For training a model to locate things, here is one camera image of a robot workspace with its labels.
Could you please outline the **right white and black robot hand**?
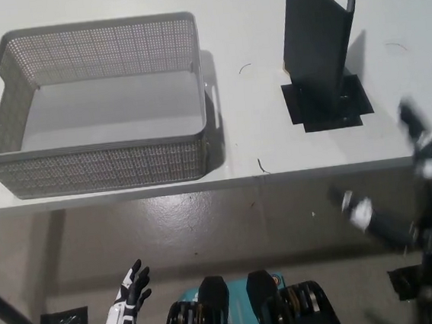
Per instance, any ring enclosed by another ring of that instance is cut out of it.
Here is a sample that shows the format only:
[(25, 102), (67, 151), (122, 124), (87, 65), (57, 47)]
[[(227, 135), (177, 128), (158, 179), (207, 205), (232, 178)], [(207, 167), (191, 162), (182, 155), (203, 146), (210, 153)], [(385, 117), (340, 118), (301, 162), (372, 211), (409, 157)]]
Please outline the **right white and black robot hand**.
[(390, 213), (378, 210), (369, 197), (353, 191), (331, 188), (329, 200), (361, 232), (397, 249), (423, 248), (432, 251), (432, 127), (410, 98), (398, 105), (399, 120), (406, 127), (412, 145), (414, 189), (418, 218), (406, 223)]

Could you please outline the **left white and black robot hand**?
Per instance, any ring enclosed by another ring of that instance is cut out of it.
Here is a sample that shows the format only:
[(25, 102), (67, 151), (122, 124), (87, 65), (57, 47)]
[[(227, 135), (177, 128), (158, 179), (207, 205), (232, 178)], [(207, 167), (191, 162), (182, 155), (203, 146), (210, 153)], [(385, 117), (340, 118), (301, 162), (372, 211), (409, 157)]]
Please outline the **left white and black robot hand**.
[(152, 294), (149, 288), (150, 268), (141, 267), (141, 259), (136, 259), (126, 273), (105, 324), (136, 324), (143, 303)]

